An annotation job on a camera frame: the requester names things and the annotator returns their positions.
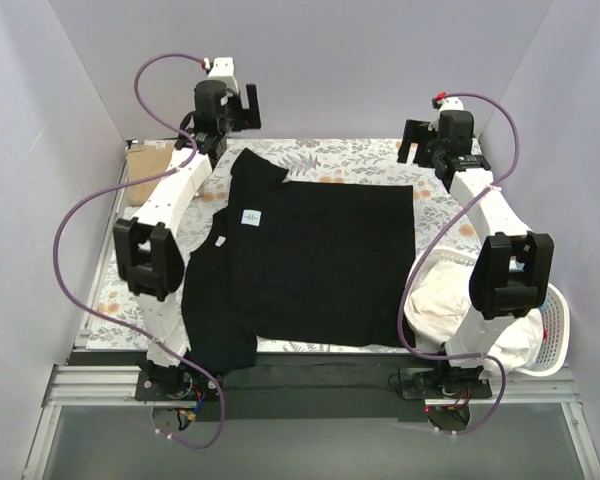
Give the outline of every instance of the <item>gray floor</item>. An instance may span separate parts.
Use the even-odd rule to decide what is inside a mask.
[[[486,408],[472,406],[472,417]],[[64,407],[44,478],[584,478],[559,404],[503,405],[459,439],[386,419],[230,421],[204,452],[155,435],[151,418],[148,407]],[[202,440],[214,428],[199,423],[187,433]]]

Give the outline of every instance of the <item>tabletop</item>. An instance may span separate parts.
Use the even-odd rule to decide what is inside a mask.
[[[148,141],[160,146],[164,141]],[[455,214],[460,205],[446,192],[433,170],[397,163],[400,146],[395,139],[357,140],[251,140],[231,139],[227,152],[206,180],[199,195],[189,205],[177,235],[180,252],[185,259],[207,237],[215,212],[227,205],[231,184],[230,170],[244,148],[253,150],[271,163],[287,168],[291,180],[323,183],[355,183],[368,185],[413,185],[416,251],[421,252],[438,231]],[[474,140],[474,154],[480,146]],[[137,208],[127,207],[120,214],[131,218]],[[441,240],[440,245],[477,254],[480,244],[468,218],[464,217]],[[182,287],[177,293],[178,301]],[[118,277],[115,253],[104,270],[103,287],[97,309],[113,317],[142,326],[137,302],[126,283]],[[87,349],[146,350],[147,339],[104,320],[91,323]],[[402,349],[379,345],[347,347],[283,340],[258,339],[259,352],[358,352],[388,353]]]

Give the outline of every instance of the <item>clothing tag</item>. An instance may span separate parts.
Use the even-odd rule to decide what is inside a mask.
[[[258,210],[245,210],[242,212],[242,223],[245,225],[253,225],[254,227],[260,226],[260,217],[262,212]]]

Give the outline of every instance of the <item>brown cardboard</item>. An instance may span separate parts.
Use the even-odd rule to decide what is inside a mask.
[[[156,148],[153,145],[142,145],[127,151],[127,174],[129,181],[139,180],[150,175],[164,172],[171,161],[173,145]],[[160,180],[141,183],[127,188],[129,205],[140,206],[151,196]]]

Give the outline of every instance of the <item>white cloth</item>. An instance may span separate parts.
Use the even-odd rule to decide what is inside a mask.
[[[437,262],[407,299],[405,313],[417,335],[437,347],[456,332],[471,306],[469,278],[473,268],[451,261]],[[498,358],[508,373],[532,365],[538,357],[544,335],[542,315],[533,309],[511,324],[489,354]],[[485,373],[496,376],[494,362],[484,363]]]

